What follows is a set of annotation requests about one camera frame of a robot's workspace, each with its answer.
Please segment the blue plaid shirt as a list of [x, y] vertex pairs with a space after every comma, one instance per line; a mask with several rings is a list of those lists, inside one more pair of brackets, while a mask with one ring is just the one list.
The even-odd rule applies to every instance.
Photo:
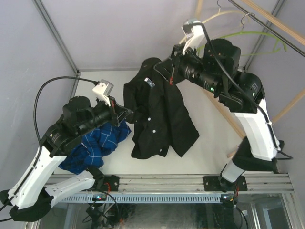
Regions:
[[130, 133], [125, 121], [119, 126], [105, 123], [82, 136], [81, 143], [71, 151], [59, 168], [73, 174], [79, 174], [89, 167], [100, 168], [104, 165], [102, 158], [115, 151], [118, 144]]

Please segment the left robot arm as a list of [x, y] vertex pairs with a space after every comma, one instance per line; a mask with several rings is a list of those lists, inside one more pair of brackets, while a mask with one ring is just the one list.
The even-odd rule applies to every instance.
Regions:
[[70, 99], [62, 110], [59, 120], [42, 137], [37, 154], [21, 179], [0, 193], [2, 204], [12, 207], [9, 214], [14, 221], [35, 222], [67, 197], [91, 188], [104, 190], [105, 176], [93, 166], [60, 183], [46, 183], [58, 165], [81, 144], [84, 135], [105, 123], [119, 125], [131, 110], [118, 105], [113, 97], [110, 104], [98, 101], [91, 107], [85, 96]]

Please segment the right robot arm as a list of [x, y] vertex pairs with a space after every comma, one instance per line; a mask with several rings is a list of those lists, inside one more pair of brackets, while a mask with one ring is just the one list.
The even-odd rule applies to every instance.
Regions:
[[170, 83], [188, 80], [209, 91], [240, 121], [245, 137], [218, 177], [224, 191], [232, 189], [245, 171], [276, 172], [276, 156], [284, 146], [267, 114], [262, 82], [255, 74], [238, 70], [240, 56], [240, 48], [230, 41], [214, 39], [205, 45], [203, 57], [183, 43], [155, 65]]

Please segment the black shirt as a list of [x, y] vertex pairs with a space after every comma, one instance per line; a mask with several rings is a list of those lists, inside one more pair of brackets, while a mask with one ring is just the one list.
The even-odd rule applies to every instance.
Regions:
[[165, 157], [170, 147], [183, 157], [200, 136], [179, 88], [167, 81], [169, 72], [160, 74], [154, 69], [161, 65], [155, 57], [144, 60], [123, 86], [124, 106], [132, 111], [126, 121], [134, 125], [133, 158]]

